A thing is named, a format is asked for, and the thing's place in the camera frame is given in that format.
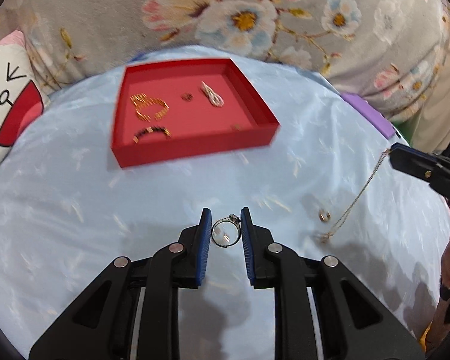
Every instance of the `jewelry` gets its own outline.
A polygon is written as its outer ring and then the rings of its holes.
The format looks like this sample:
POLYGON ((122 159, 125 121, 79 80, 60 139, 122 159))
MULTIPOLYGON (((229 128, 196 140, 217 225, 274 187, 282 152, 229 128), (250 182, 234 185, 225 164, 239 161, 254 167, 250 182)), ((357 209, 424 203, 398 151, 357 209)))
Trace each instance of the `jewelry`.
POLYGON ((145 120, 147 122, 149 122, 151 118, 149 115, 144 115, 140 112, 140 109, 142 109, 143 107, 148 107, 149 105, 161 105, 163 107, 161 111, 157 112, 154 115, 155 120, 160 120, 168 112, 168 104, 159 98, 151 98, 143 93, 137 93, 132 95, 130 97, 130 100, 135 106, 135 112, 137 114, 138 119, 145 120))
POLYGON ((328 211, 325 212, 325 210, 320 210, 318 212, 318 216, 320 218, 320 221, 322 221, 324 223, 327 223, 330 220, 330 218, 332 217, 332 215, 328 211))
MULTIPOLYGON (((214 244, 215 244, 216 246, 219 246, 219 247, 221 247, 221 248, 226 249, 226 248, 229 248, 230 246, 234 246, 235 244, 238 243, 238 241, 240 241, 240 238, 241 238, 241 237, 242 237, 242 230, 241 230, 241 228, 240 228, 240 218, 239 218, 238 216, 236 216, 236 215, 230 214, 227 218, 219 219, 219 220, 216 221, 216 222, 214 223, 214 225, 211 227, 211 240, 214 242, 214 244), (224 223, 224 222, 229 222, 229 223, 231 223, 232 225, 234 225, 234 226, 236 227, 236 229, 237 229, 237 232, 238 232, 238 237, 236 238, 236 240, 234 240, 231 244, 227 244, 227 245, 220 244, 220 243, 215 239, 215 228, 216 228, 219 224, 224 223)), ((224 239, 226 242, 229 242, 229 241, 230 241, 230 238, 228 237, 227 234, 224 234, 224 235, 223 235, 223 239, 224 239)))
POLYGON ((211 105, 214 107, 223 107, 224 101, 223 99, 217 95, 212 88, 210 88, 207 84, 202 81, 202 91, 210 100, 211 105))
POLYGON ((193 100, 193 95, 191 93, 183 93, 181 95, 181 98, 185 101, 192 101, 193 100))
POLYGON ((348 216, 350 215, 350 212, 355 205, 355 203, 360 199, 360 196, 362 196, 363 192, 365 192, 365 189, 368 187, 370 182, 373 179, 373 176, 375 176, 375 173, 377 173, 378 169, 380 168, 380 165, 382 165, 382 162, 385 161, 385 158, 390 154, 392 150, 386 149, 382 152, 380 155, 380 158, 378 159, 377 163, 375 164, 375 167, 373 168, 372 174, 368 178, 367 182, 363 186, 362 190, 358 193, 356 198, 353 200, 352 204, 349 205, 349 207, 345 210, 345 212, 342 214, 342 216, 336 221, 336 223, 331 227, 330 231, 326 234, 322 235, 322 242, 328 242, 328 240, 335 235, 335 233, 338 231, 339 228, 341 228, 345 221, 347 220, 348 216))
POLYGON ((172 135, 170 134, 170 131, 168 131, 168 129, 166 129, 165 127, 157 127, 157 126, 153 126, 153 127, 147 127, 144 128, 143 130, 137 132, 135 134, 135 136, 133 137, 133 142, 138 143, 139 139, 145 135, 145 134, 150 134, 152 132, 162 132, 166 135, 167 138, 170 138, 172 135))

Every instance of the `triangular cutout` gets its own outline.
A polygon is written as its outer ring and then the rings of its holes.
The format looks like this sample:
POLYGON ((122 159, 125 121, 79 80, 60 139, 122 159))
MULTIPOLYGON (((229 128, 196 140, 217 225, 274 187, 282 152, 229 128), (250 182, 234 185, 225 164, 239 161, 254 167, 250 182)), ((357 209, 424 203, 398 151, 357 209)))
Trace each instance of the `triangular cutout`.
POLYGON ((73 323, 95 329, 100 321, 111 286, 110 280, 104 282, 73 316, 73 323))
POLYGON ((348 281, 343 280, 341 286, 356 329, 365 329, 382 320, 377 310, 348 281))

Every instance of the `red shape on pillow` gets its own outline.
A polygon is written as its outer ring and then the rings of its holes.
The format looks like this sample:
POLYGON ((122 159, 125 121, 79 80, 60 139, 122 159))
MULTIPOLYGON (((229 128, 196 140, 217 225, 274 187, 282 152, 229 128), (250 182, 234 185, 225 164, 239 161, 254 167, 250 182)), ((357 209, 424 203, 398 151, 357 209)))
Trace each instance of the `red shape on pillow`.
POLYGON ((18 95, 0 127, 0 146, 11 147, 25 128, 44 111, 42 95, 30 80, 18 95))

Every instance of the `black and gold bracelet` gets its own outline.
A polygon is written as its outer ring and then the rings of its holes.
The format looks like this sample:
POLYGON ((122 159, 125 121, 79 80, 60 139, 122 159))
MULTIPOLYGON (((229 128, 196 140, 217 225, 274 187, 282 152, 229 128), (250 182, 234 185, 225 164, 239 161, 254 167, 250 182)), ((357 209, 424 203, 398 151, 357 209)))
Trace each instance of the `black and gold bracelet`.
POLYGON ((133 137, 133 142, 138 143, 139 139, 145 135, 145 134, 150 134, 152 132, 162 132, 166 135, 167 138, 170 138, 172 135, 170 134, 170 131, 168 131, 168 129, 166 129, 165 127, 157 127, 157 126, 153 126, 153 127, 147 127, 144 128, 143 130, 137 132, 135 134, 135 136, 133 137))

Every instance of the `silver ring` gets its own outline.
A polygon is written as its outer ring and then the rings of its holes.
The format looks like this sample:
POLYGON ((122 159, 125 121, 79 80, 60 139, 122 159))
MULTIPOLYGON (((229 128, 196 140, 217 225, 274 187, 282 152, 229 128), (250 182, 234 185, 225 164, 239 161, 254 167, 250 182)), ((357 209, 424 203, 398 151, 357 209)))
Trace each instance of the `silver ring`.
POLYGON ((219 220, 216 221, 216 222, 214 223, 214 225, 211 227, 211 240, 214 242, 214 244, 215 244, 216 246, 219 246, 219 247, 221 247, 221 248, 226 249, 226 248, 229 248, 230 246, 234 246, 235 244, 238 243, 238 241, 240 241, 240 238, 241 238, 241 237, 242 237, 242 230, 241 230, 241 228, 240 228, 240 218, 239 218, 238 216, 236 216, 236 215, 230 214, 227 218, 219 219, 219 220), (236 227, 236 229, 237 229, 237 231, 238 231, 238 237, 236 238, 235 241, 233 241, 233 242, 232 242, 231 244, 229 244, 229 245, 221 245, 221 244, 219 244, 218 241, 215 239, 215 234, 214 234, 215 228, 216 228, 219 224, 224 223, 224 222, 230 222, 232 225, 234 225, 234 226, 236 227))

